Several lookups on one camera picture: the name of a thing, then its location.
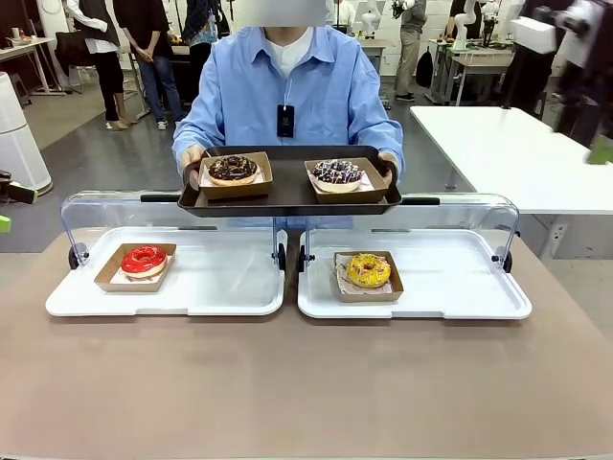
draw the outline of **donut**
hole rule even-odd
[[[312,172],[317,188],[332,194],[353,192],[360,186],[363,173],[347,160],[320,161]]]
[[[380,288],[387,283],[391,274],[392,268],[385,258],[374,254],[353,256],[347,266],[349,280],[361,288]]]
[[[239,155],[224,156],[209,167],[211,180],[222,187],[251,184],[257,174],[258,164]]]
[[[157,246],[141,246],[132,249],[122,259],[121,271],[130,279],[145,280],[160,273],[168,256]]]

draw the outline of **blue button-up shirt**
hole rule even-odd
[[[285,78],[263,29],[244,28],[213,46],[172,149],[179,162],[192,145],[367,145],[393,153],[404,171],[402,128],[378,93],[378,73],[349,36],[316,27],[308,52]],[[295,107],[292,138],[277,135],[283,104]]]

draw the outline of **gray pants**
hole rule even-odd
[[[396,72],[396,94],[406,95],[409,92],[409,84],[418,66],[420,54],[420,34],[418,32],[400,31],[402,51]]]

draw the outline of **black vest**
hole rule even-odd
[[[79,24],[80,29],[83,31],[85,38],[96,38],[97,40],[106,40],[111,43],[119,44],[119,37],[117,36],[117,30],[115,30],[115,24],[111,15],[106,10],[104,0],[79,0],[79,8],[87,17],[94,19],[100,19],[107,24],[106,32],[100,29],[93,29],[83,24]]]

